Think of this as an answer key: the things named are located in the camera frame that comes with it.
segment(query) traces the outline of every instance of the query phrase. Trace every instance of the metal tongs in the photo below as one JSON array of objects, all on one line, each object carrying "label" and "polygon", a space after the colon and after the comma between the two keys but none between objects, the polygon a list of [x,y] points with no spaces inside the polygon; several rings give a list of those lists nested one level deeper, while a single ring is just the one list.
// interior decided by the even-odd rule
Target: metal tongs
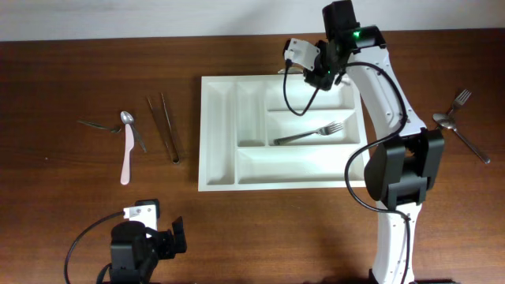
[{"label": "metal tongs", "polygon": [[166,110],[165,98],[163,93],[159,93],[161,95],[161,100],[163,102],[163,109],[165,111],[166,123],[168,124],[168,132],[166,131],[166,127],[163,128],[163,122],[156,118],[155,111],[152,109],[151,99],[149,96],[146,96],[148,99],[149,107],[151,108],[152,118],[155,120],[156,127],[158,128],[159,135],[162,137],[163,142],[165,143],[166,149],[172,159],[172,163],[179,164],[181,162],[179,152],[177,150],[177,145],[175,143],[174,134],[172,132],[172,125],[170,124],[170,119],[168,118],[168,111]]}]

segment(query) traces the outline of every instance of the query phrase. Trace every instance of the white cutlery tray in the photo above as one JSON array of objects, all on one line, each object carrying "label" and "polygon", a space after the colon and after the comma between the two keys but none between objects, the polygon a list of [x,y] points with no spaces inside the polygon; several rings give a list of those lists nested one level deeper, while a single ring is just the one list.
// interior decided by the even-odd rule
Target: white cutlery tray
[{"label": "white cutlery tray", "polygon": [[[199,191],[346,187],[347,159],[366,145],[356,85],[344,77],[319,91],[303,117],[292,114],[282,93],[283,75],[202,77]],[[302,111],[314,92],[302,75],[289,75],[290,105]],[[275,146],[276,138],[336,121],[344,129]],[[365,186],[368,151],[353,162],[351,185]]]}]

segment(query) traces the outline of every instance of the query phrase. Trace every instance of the cutlery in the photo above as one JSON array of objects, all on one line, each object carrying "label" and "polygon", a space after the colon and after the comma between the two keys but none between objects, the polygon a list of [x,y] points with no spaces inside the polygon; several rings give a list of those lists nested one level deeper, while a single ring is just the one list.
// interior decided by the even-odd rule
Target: cutlery
[{"label": "cutlery", "polygon": [[433,115],[433,120],[436,121],[440,126],[447,128],[447,129],[452,129],[456,135],[458,135],[463,142],[465,142],[466,146],[468,146],[479,158],[481,158],[482,162],[489,164],[491,162],[491,159],[481,150],[477,148],[477,146],[473,145],[464,137],[459,131],[458,128],[456,127],[456,121],[450,117],[447,114],[434,114]]},{"label": "cutlery", "polygon": [[319,134],[321,136],[328,136],[328,135],[331,135],[333,133],[336,133],[336,132],[342,130],[343,128],[344,127],[343,127],[342,123],[336,123],[335,121],[333,121],[332,123],[330,123],[326,126],[323,126],[319,129],[316,129],[314,131],[309,131],[306,133],[301,133],[301,134],[297,134],[297,135],[293,135],[293,136],[275,139],[274,144],[275,145],[286,144],[288,142],[291,142],[291,141],[294,141],[294,140],[297,140],[297,139],[300,139],[303,137],[311,136],[312,134]]},{"label": "cutlery", "polygon": [[[170,119],[168,118],[168,111],[166,110],[165,98],[163,96],[163,93],[160,93],[160,95],[161,95],[161,100],[163,101],[163,109],[165,112],[166,123],[168,124],[168,130],[169,130],[168,137],[166,134],[166,129],[165,129],[165,131],[163,131],[162,123],[160,123],[159,120],[156,119],[155,111],[152,108],[150,97],[146,96],[146,98],[148,99],[149,107],[151,108],[152,118],[154,119],[156,127],[158,128],[159,135],[162,137],[163,142],[165,143],[165,147],[168,150],[168,154],[170,155],[170,158],[172,159],[172,163],[179,164],[181,162],[181,159],[180,159],[180,156],[179,156],[179,153],[177,150],[177,145],[175,143],[174,134],[172,132],[172,125],[170,123]],[[170,143],[168,140],[171,140],[171,145],[173,145],[173,147],[174,147],[173,151],[172,151],[171,147],[169,146]]]},{"label": "cutlery", "polygon": [[129,168],[129,153],[135,145],[133,138],[132,127],[130,124],[125,124],[125,159],[123,160],[123,168],[121,171],[121,184],[129,184],[130,168]]},{"label": "cutlery", "polygon": [[142,141],[142,137],[140,136],[140,133],[135,129],[135,126],[133,126],[133,123],[135,122],[133,116],[128,111],[122,111],[121,120],[125,125],[130,125],[132,127],[133,136],[135,137],[135,140],[139,142],[140,146],[142,147],[142,150],[144,150],[144,153],[146,153],[148,150],[146,149],[145,144]]},{"label": "cutlery", "polygon": [[456,99],[454,99],[454,101],[452,102],[451,109],[447,112],[447,115],[451,116],[456,111],[461,109],[471,95],[472,95],[472,92],[470,92],[466,89],[463,90],[463,92],[461,92],[461,94],[459,94],[456,97]]},{"label": "cutlery", "polygon": [[77,122],[79,123],[82,123],[84,125],[87,125],[87,126],[91,126],[91,127],[95,127],[97,129],[105,129],[105,130],[109,130],[111,133],[118,133],[121,131],[121,126],[118,125],[112,129],[108,128],[108,127],[105,127],[105,126],[102,126],[98,123],[94,123],[94,122],[90,122],[90,121],[83,121],[83,120],[78,120]]}]

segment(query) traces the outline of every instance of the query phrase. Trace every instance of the metal fork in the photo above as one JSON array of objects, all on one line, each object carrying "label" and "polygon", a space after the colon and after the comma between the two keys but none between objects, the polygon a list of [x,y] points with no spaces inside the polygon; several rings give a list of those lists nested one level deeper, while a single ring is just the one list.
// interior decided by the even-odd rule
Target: metal fork
[{"label": "metal fork", "polygon": [[451,109],[447,112],[447,115],[451,116],[453,113],[462,108],[471,95],[472,92],[467,89],[463,90],[463,92],[454,99],[454,102],[452,102]]},{"label": "metal fork", "polygon": [[319,134],[322,136],[328,136],[328,135],[336,133],[342,129],[344,129],[344,126],[342,125],[342,123],[336,123],[335,121],[333,121],[329,125],[323,126],[323,127],[319,128],[317,130],[314,130],[314,131],[309,131],[306,133],[301,133],[301,134],[297,134],[297,135],[293,135],[293,136],[275,139],[274,145],[286,144],[286,143],[291,142],[293,140],[297,140],[297,139],[300,139],[303,137],[311,136],[312,134]]}]

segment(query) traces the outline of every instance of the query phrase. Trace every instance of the white wall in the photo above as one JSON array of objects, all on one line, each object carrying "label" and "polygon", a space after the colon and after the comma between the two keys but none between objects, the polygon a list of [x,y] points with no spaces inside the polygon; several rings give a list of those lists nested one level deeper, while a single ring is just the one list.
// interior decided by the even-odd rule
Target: white wall
[{"label": "white wall", "polygon": [[[0,0],[0,40],[323,32],[331,0]],[[505,0],[354,0],[382,30],[504,28]]]}]

